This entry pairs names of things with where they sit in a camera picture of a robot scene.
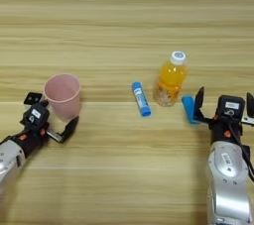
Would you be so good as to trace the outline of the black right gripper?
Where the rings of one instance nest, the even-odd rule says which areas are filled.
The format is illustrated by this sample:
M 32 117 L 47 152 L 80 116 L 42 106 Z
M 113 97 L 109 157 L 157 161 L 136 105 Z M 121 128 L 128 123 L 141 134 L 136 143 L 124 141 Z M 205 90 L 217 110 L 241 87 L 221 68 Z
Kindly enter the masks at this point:
M 238 145 L 240 143 L 240 137 L 242 136 L 242 125 L 249 125 L 254 127 L 254 96 L 247 92 L 247 116 L 243 117 L 240 123 L 227 123 L 219 120 L 217 117 L 211 119 L 203 116 L 201 107 L 204 97 L 204 87 L 202 87 L 195 96 L 193 118 L 200 122 L 209 124 L 210 130 L 210 142 L 226 142 Z

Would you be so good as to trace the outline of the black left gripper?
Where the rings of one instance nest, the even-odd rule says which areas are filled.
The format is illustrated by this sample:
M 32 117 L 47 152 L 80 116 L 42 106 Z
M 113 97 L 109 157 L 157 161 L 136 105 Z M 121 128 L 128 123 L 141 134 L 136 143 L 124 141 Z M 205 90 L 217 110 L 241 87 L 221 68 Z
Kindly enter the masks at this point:
M 44 107 L 49 105 L 48 100 L 43 100 L 40 103 Z M 8 144 L 10 145 L 12 156 L 14 158 L 23 156 L 26 159 L 36 149 L 41 148 L 48 138 L 52 138 L 59 143 L 64 143 L 74 133 L 78 120 L 78 116 L 70 120 L 65 125 L 61 134 L 51 130 L 49 124 L 43 127 L 25 127 L 22 132 L 8 137 Z

